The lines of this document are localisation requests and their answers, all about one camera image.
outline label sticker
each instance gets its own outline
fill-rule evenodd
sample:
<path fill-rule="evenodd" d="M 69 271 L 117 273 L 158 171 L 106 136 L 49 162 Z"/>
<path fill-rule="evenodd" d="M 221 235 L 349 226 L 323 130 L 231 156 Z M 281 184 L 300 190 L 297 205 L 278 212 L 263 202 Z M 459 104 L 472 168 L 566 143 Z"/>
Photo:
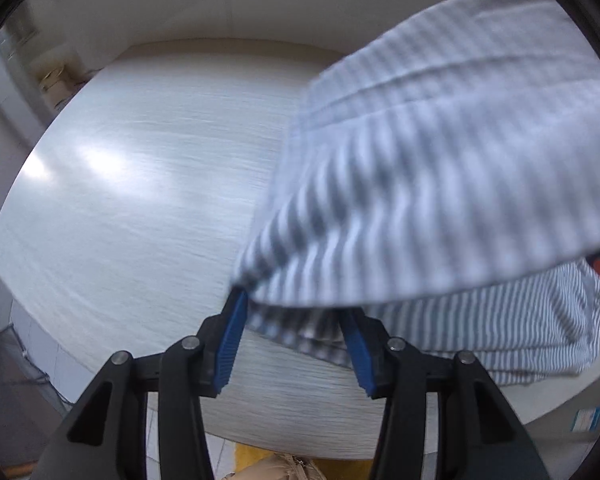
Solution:
<path fill-rule="evenodd" d="M 589 410 L 578 410 L 576 418 L 571 426 L 573 433 L 584 431 L 596 431 L 600 421 L 600 408 L 591 408 Z"/>

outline striped shirt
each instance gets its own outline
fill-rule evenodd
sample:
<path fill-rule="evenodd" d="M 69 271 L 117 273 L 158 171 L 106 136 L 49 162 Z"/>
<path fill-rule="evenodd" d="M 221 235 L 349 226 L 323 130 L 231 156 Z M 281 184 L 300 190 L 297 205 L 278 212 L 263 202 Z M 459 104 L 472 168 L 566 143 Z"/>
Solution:
<path fill-rule="evenodd" d="M 361 305 L 505 384 L 595 359 L 599 248 L 596 54 L 554 0 L 448 0 L 312 82 L 234 283 L 298 351 L 348 365 Z"/>

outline metal screw head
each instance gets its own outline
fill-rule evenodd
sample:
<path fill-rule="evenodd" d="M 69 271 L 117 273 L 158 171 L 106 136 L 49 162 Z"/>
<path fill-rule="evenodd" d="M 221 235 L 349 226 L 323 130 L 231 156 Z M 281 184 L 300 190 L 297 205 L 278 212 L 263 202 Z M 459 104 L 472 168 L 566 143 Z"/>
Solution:
<path fill-rule="evenodd" d="M 407 343 L 401 337 L 391 337 L 389 341 L 386 342 L 389 350 L 393 350 L 395 352 L 400 352 L 407 348 Z"/>
<path fill-rule="evenodd" d="M 185 350 L 194 350 L 200 345 L 200 339 L 194 335 L 188 335 L 180 344 Z"/>
<path fill-rule="evenodd" d="M 129 357 L 129 352 L 121 350 L 111 356 L 111 362 L 115 365 L 121 365 L 122 363 L 126 363 L 126 360 L 129 359 Z"/>
<path fill-rule="evenodd" d="M 462 350 L 458 352 L 458 359 L 463 365 L 470 365 L 475 362 L 475 355 L 468 350 Z"/>

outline floor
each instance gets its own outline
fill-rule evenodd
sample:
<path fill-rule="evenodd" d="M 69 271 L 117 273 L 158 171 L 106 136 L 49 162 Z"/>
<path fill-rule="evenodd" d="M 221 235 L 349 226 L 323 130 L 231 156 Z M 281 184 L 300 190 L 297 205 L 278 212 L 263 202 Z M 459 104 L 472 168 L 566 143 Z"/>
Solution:
<path fill-rule="evenodd" d="M 94 374 L 58 345 L 15 300 L 11 305 L 11 322 L 33 364 L 49 375 L 53 386 L 66 400 L 78 400 Z M 233 442 L 208 434 L 206 445 L 216 478 L 234 471 Z M 160 480 L 158 413 L 154 410 L 147 413 L 146 453 L 147 479 Z"/>
<path fill-rule="evenodd" d="M 49 374 L 51 383 L 69 402 L 75 402 L 93 378 L 93 373 L 72 358 L 29 314 L 13 301 L 11 322 L 27 349 L 28 357 Z M 217 479 L 234 471 L 235 444 L 208 434 L 206 444 Z M 555 480 L 568 480 L 589 453 L 592 442 L 536 442 L 547 469 Z M 147 478 L 160 480 L 158 455 L 158 413 L 149 410 L 146 425 Z M 427 455 L 423 480 L 435 476 L 435 458 Z"/>

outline floor tile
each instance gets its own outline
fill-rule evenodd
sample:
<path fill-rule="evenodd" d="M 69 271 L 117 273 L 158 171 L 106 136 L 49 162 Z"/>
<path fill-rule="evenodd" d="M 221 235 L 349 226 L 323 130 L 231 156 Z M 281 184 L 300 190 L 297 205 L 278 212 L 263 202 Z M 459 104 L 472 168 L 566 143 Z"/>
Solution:
<path fill-rule="evenodd" d="M 596 445 L 596 441 L 594 440 L 593 442 L 590 442 L 589 445 L 587 446 L 587 450 L 584 453 L 584 457 L 582 458 L 583 460 L 587 457 L 587 455 L 591 452 L 591 450 L 593 449 L 593 447 Z"/>
<path fill-rule="evenodd" d="M 435 480 L 437 453 L 427 453 L 422 459 L 422 480 Z"/>
<path fill-rule="evenodd" d="M 235 472 L 235 443 L 225 440 L 222 452 L 220 453 L 220 462 L 215 471 L 216 479 L 224 478 L 233 472 Z"/>
<path fill-rule="evenodd" d="M 144 428 L 144 444 L 146 446 L 149 445 L 149 432 L 151 431 L 151 425 L 154 423 L 154 417 L 154 410 L 146 410 L 146 426 Z"/>
<path fill-rule="evenodd" d="M 51 383 L 69 402 L 78 400 L 94 375 L 62 347 L 58 349 L 56 373 Z"/>
<path fill-rule="evenodd" d="M 16 300 L 11 302 L 11 322 L 22 345 L 27 349 L 29 347 L 29 330 L 31 329 L 32 319 Z"/>
<path fill-rule="evenodd" d="M 160 480 L 160 463 L 152 458 L 146 459 L 146 480 Z"/>
<path fill-rule="evenodd" d="M 56 357 L 58 356 L 58 343 L 36 323 L 31 321 L 29 329 L 29 345 L 27 354 L 38 368 L 49 375 L 54 382 L 56 373 Z"/>
<path fill-rule="evenodd" d="M 220 462 L 220 454 L 222 453 L 222 446 L 224 446 L 224 438 L 220 438 L 215 435 L 206 435 L 206 449 L 209 452 L 209 461 L 211 462 L 211 469 L 214 471 L 218 468 Z"/>
<path fill-rule="evenodd" d="M 158 452 L 158 412 L 154 413 L 154 418 L 149 429 L 149 439 L 146 443 L 146 455 L 153 458 L 156 462 L 160 462 L 160 454 Z"/>
<path fill-rule="evenodd" d="M 154 412 L 158 411 L 158 393 L 157 392 L 149 392 L 147 397 L 147 407 L 150 410 L 154 410 Z"/>
<path fill-rule="evenodd" d="M 554 480 L 568 480 L 584 459 L 589 442 L 536 442 L 549 475 Z"/>
<path fill-rule="evenodd" d="M 32 145 L 45 133 L 44 125 L 19 93 L 9 95 L 0 104 L 0 110 L 18 133 Z"/>

